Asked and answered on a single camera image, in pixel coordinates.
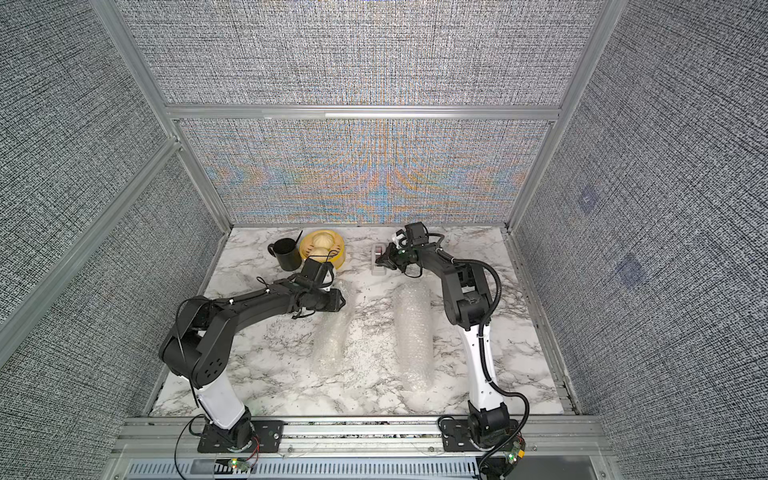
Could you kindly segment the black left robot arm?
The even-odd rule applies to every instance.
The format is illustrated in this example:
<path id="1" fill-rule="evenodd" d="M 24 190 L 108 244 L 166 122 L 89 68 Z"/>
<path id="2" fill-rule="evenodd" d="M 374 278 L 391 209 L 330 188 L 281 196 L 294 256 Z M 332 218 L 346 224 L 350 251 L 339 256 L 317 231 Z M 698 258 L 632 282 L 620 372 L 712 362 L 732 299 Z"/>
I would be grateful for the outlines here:
<path id="1" fill-rule="evenodd" d="M 236 334 L 280 315 L 299 319 L 342 310 L 346 299 L 332 286 L 334 279 L 331 262 L 308 259 L 300 272 L 260 290 L 218 299 L 198 295 L 179 304 L 159 358 L 188 382 L 208 421 L 204 434 L 213 442 L 243 451 L 255 437 L 251 413 L 226 373 Z"/>

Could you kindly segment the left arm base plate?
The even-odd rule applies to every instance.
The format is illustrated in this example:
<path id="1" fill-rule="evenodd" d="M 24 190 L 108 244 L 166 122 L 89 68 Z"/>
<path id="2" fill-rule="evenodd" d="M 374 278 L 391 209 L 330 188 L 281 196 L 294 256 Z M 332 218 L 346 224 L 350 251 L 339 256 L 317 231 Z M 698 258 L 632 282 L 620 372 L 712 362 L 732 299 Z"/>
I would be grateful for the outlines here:
<path id="1" fill-rule="evenodd" d="M 197 446 L 198 453 L 277 453 L 285 423 L 280 420 L 241 420 L 225 430 L 213 423 L 205 425 Z"/>

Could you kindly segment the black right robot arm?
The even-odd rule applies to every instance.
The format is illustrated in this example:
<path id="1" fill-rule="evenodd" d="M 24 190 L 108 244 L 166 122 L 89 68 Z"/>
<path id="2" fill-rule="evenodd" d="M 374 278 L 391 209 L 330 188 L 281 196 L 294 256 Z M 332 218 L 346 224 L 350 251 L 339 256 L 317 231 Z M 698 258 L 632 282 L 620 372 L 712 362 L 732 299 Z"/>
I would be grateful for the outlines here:
<path id="1" fill-rule="evenodd" d="M 398 230 L 376 263 L 402 273 L 416 265 L 440 279 L 446 318 L 462 331 L 469 381 L 469 435 L 481 449 L 495 446 L 508 435 L 511 419 L 504 396 L 492 386 L 495 373 L 486 333 L 500 296 L 489 288 L 489 266 L 451 256 L 442 247 L 442 236 L 430 233 L 421 222 Z"/>

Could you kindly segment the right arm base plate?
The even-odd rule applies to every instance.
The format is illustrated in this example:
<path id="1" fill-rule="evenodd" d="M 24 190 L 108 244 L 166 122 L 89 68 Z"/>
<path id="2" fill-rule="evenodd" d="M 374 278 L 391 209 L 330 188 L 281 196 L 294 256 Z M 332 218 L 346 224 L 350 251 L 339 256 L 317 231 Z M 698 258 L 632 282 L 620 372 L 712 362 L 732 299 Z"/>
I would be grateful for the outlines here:
<path id="1" fill-rule="evenodd" d="M 437 426 L 441 434 L 443 448 L 446 452 L 487 452 L 502 442 L 505 442 L 501 447 L 501 451 L 504 452 L 514 451 L 517 454 L 518 451 L 526 449 L 526 441 L 520 432 L 513 439 L 509 440 L 509 437 L 518 426 L 517 420 L 511 420 L 509 428 L 494 433 L 489 439 L 482 441 L 475 441 L 472 438 L 466 416 L 440 416 L 437 419 Z"/>

